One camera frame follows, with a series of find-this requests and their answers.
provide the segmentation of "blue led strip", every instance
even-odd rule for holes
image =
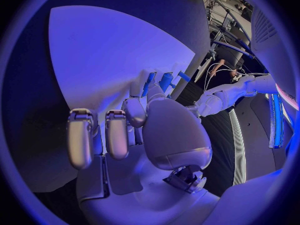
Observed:
[[[284,113],[283,103],[279,94],[271,94],[269,97],[271,131],[269,148],[279,149],[284,141]]]

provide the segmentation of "person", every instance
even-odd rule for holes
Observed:
[[[233,66],[230,62],[226,61],[225,59],[220,59],[218,64],[216,64],[212,70],[209,71],[210,77],[216,76],[217,70],[222,66],[224,66],[224,69],[231,69],[232,71],[229,71],[230,77],[233,79],[237,75],[237,66]]]

